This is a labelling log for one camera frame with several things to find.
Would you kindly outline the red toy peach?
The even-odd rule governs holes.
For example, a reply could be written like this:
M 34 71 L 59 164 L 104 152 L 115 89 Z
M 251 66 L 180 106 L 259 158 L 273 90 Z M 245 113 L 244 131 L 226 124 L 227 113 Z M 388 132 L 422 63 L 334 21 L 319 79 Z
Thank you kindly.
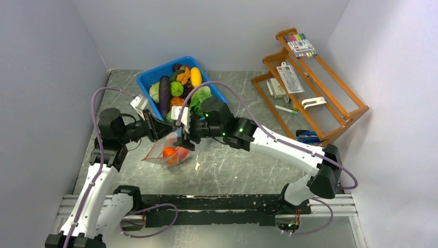
M 178 149 L 178 159 L 179 159 L 179 162 L 182 162 L 185 159 L 187 159 L 188 156 L 190 155 L 190 152 L 191 151 L 186 149 L 186 148 L 179 147 L 179 149 Z

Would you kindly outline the orange toy pumpkin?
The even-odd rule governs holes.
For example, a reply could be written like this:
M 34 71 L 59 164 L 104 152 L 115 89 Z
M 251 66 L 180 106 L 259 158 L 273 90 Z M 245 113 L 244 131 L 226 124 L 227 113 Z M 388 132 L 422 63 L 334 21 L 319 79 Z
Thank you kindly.
M 177 149 L 174 147 L 165 147 L 162 150 L 163 158 L 167 165 L 177 165 L 179 162 Z

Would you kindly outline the clear zip top bag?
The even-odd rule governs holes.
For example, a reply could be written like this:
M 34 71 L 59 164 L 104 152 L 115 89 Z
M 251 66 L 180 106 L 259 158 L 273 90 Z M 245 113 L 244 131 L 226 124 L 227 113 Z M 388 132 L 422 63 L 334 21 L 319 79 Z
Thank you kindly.
M 174 131 L 155 142 L 142 161 L 163 166 L 176 166 L 186 161 L 191 156 L 191 151 L 174 145 L 179 136 L 180 133 Z

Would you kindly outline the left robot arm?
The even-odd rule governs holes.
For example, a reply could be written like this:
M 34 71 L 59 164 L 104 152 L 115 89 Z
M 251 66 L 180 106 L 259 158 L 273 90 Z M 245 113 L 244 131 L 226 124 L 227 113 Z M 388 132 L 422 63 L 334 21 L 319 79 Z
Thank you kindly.
M 126 124 L 125 115 L 116 108 L 99 114 L 99 136 L 90 156 L 87 178 L 80 195 L 59 233 L 48 235 L 45 247 L 106 247 L 106 240 L 128 213 L 138 214 L 143 208 L 140 189 L 121 185 L 104 206 L 107 193 L 127 156 L 127 144 L 146 137 L 156 142 L 170 134 L 171 124 L 143 110 L 140 119 Z

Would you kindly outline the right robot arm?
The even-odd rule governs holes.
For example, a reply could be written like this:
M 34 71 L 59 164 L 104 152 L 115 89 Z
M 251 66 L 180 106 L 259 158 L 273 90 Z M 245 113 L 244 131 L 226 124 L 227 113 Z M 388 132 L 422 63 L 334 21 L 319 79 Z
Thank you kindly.
M 181 117 L 182 134 L 175 143 L 193 151 L 202 138 L 222 138 L 224 144 L 234 149 L 259 152 L 297 166 L 306 175 L 285 186 L 279 199 L 279 208 L 291 214 L 302 202 L 318 196 L 333 199 L 336 196 L 341 170 L 335 165 L 340 162 L 338 148 L 326 148 L 300 143 L 279 135 L 255 121 L 235 117 L 228 105 L 216 97 L 202 103 L 205 119 L 191 117 L 187 107 L 174 106 L 170 117 Z

